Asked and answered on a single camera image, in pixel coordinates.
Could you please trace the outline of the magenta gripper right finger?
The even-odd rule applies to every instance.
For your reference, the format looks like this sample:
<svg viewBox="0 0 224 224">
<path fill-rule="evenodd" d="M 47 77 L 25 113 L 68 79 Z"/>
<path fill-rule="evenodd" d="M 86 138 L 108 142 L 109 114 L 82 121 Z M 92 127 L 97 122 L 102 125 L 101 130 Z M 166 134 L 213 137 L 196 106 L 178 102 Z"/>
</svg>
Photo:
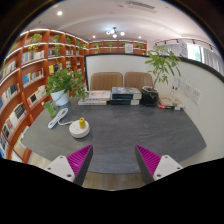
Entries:
<svg viewBox="0 0 224 224">
<path fill-rule="evenodd" d="M 140 145 L 135 146 L 135 155 L 145 184 L 182 169 L 182 166 L 169 155 L 159 156 Z"/>
</svg>

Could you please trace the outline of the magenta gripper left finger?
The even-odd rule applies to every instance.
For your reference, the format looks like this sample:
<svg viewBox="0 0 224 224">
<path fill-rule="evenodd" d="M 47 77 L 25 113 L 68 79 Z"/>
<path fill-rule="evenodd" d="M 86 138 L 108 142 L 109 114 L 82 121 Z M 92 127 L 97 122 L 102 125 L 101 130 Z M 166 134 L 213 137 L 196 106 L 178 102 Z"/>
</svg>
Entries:
<svg viewBox="0 0 224 224">
<path fill-rule="evenodd" d="M 45 170 L 65 180 L 81 186 L 93 156 L 93 146 L 89 145 L 69 156 L 58 156 Z"/>
</svg>

